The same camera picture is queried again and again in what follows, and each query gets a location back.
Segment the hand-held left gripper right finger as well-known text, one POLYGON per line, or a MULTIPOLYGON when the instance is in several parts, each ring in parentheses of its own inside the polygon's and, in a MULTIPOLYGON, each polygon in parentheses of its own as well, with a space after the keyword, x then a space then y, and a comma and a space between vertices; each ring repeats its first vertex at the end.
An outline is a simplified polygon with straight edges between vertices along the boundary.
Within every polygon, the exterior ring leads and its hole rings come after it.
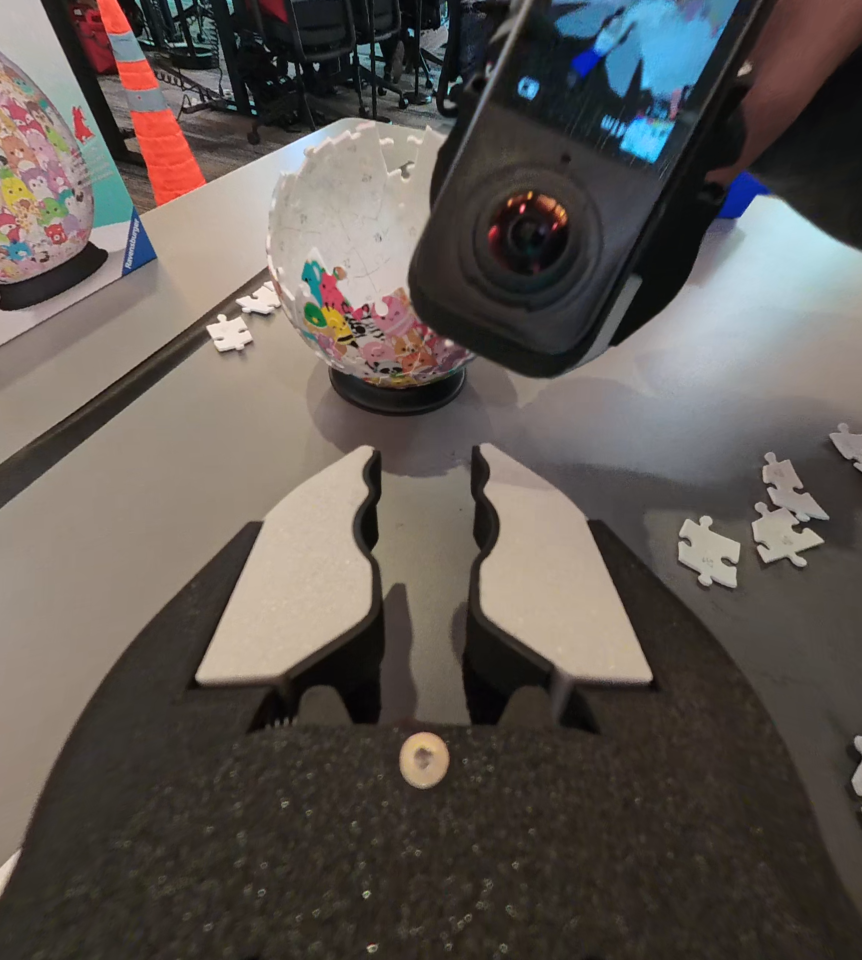
POLYGON ((465 652, 487 684, 646 688, 653 670, 581 509, 496 445, 474 447, 465 652))

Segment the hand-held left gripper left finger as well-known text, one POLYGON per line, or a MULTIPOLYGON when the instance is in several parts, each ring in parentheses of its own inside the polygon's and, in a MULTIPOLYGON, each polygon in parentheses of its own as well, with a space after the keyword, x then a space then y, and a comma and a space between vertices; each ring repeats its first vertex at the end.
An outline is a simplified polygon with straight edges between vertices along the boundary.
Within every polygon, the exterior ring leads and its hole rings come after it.
POLYGON ((381 455, 359 446, 263 518, 197 667, 202 688, 297 684, 381 612, 381 455))

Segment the black ball stand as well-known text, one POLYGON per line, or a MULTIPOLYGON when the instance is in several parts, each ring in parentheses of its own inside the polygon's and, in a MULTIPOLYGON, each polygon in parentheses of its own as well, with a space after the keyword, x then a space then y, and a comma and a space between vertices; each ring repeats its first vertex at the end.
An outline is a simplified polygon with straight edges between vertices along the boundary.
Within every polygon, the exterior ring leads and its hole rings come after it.
POLYGON ((356 409, 384 417, 414 417, 437 412, 461 393, 467 378, 459 368, 437 380, 407 387, 382 387, 362 378, 328 368, 332 389, 356 409))

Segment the colourful puzzle ball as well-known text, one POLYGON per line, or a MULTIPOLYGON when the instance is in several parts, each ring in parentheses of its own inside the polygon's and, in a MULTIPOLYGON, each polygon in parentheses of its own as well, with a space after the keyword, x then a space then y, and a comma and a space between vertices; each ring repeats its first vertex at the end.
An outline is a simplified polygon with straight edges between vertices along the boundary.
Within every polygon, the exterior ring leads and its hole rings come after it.
POLYGON ((269 277, 286 318, 328 367, 369 384, 416 386, 473 359, 418 316, 408 282, 445 139, 362 121, 306 148, 271 195, 269 277))

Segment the teal puzzle box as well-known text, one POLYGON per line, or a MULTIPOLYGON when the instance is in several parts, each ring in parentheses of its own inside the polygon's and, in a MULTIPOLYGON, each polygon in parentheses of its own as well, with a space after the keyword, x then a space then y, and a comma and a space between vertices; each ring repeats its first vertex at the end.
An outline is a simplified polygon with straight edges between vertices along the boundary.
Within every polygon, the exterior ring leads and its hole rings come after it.
POLYGON ((156 252, 41 2, 0 2, 0 347, 156 252))

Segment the person's right hand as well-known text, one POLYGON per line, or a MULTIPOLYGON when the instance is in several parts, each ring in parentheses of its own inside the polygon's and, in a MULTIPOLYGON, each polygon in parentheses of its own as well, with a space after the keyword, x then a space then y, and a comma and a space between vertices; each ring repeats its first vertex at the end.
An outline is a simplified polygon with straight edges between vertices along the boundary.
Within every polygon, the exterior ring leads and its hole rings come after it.
POLYGON ((728 185, 804 111, 862 44, 862 1, 777 1, 750 55, 739 158, 710 178, 728 185))

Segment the blue plastic bin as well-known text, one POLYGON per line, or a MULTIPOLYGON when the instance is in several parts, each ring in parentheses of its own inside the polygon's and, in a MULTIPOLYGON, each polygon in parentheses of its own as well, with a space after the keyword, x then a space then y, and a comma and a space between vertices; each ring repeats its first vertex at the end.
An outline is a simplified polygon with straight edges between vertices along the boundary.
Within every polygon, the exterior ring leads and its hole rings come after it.
POLYGON ((725 221, 739 220, 753 201, 761 196, 770 196, 772 191, 748 171, 739 174, 727 190, 717 218, 725 221))

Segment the orange plastic object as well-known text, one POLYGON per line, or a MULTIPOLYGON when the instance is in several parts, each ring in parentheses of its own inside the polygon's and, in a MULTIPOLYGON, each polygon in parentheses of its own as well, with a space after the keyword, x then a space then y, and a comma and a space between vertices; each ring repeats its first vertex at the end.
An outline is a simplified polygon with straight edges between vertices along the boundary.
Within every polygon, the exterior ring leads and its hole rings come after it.
POLYGON ((120 4, 99 1, 98 9, 160 207, 205 186, 206 179, 120 4))

